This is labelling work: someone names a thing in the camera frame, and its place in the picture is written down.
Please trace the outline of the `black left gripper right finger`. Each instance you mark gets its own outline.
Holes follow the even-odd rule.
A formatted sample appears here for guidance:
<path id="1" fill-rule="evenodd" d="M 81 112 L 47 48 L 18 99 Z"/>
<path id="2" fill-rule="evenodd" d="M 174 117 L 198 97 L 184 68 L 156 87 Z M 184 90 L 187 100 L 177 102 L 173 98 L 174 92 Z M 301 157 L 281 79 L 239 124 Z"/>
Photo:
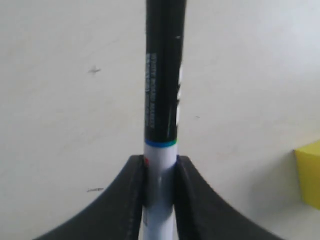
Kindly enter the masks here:
<path id="1" fill-rule="evenodd" d="M 174 208 L 180 240 L 279 239 L 220 197 L 187 156 L 175 165 Z"/>

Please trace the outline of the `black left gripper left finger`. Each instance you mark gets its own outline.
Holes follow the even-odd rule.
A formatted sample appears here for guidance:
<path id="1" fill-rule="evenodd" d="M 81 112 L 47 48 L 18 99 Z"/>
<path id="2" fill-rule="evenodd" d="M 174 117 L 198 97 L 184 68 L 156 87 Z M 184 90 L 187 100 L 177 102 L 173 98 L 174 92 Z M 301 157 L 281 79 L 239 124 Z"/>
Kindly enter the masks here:
<path id="1" fill-rule="evenodd" d="M 146 169 L 132 155 L 111 185 L 88 207 L 41 240 L 137 240 L 145 201 Z"/>

